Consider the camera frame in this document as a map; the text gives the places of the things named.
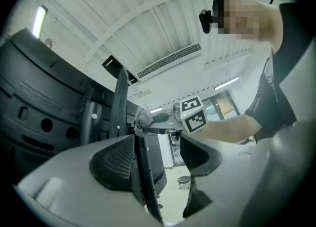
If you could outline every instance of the stool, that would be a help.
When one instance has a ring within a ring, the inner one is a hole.
[[[178,179],[179,189],[190,188],[191,178],[190,176],[181,176]]]

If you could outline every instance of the black monitor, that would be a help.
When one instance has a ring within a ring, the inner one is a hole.
[[[49,158],[79,146],[80,111],[87,99],[102,106],[98,139],[107,139],[113,96],[29,30],[7,40],[0,47],[0,131],[11,182],[18,183]],[[126,123],[134,124],[137,108],[127,102]],[[149,156],[159,194],[167,180],[158,136],[150,138],[154,143]]]

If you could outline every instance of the shirt sleeve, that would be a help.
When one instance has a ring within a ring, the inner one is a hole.
[[[260,76],[255,99],[245,111],[245,114],[253,117],[262,129],[269,134],[274,134],[282,126],[277,98],[266,80],[264,71]]]

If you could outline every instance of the white cube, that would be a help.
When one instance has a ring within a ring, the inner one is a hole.
[[[180,118],[188,134],[201,130],[207,125],[205,108],[199,96],[180,102]]]

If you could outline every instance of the crumpled cloth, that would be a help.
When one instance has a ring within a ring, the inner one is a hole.
[[[138,107],[135,115],[135,134],[139,137],[146,137],[148,132],[144,132],[144,127],[149,126],[153,122],[153,118],[148,110]]]

